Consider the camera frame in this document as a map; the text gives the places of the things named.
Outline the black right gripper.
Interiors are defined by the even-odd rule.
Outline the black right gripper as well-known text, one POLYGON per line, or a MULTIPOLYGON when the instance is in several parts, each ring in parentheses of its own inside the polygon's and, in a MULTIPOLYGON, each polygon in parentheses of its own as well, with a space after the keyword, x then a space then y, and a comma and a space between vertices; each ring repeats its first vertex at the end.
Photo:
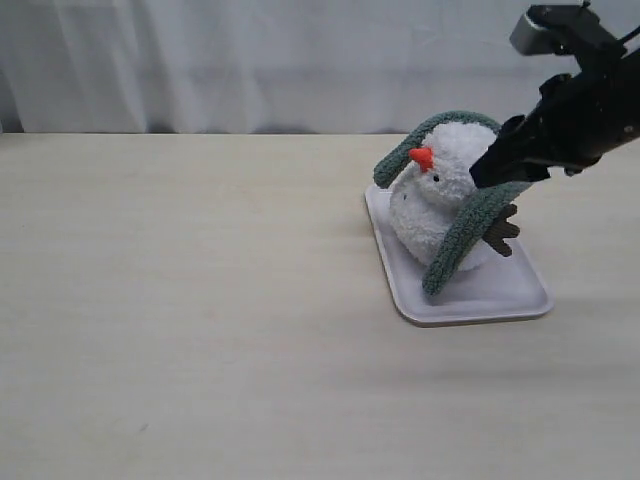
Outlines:
POLYGON ((639 52, 602 70, 558 74, 540 87, 527 115, 509 118, 495 141, 469 168, 477 188, 550 177, 550 167, 580 172, 639 138, 639 52), (524 136, 519 161, 514 132, 524 136))

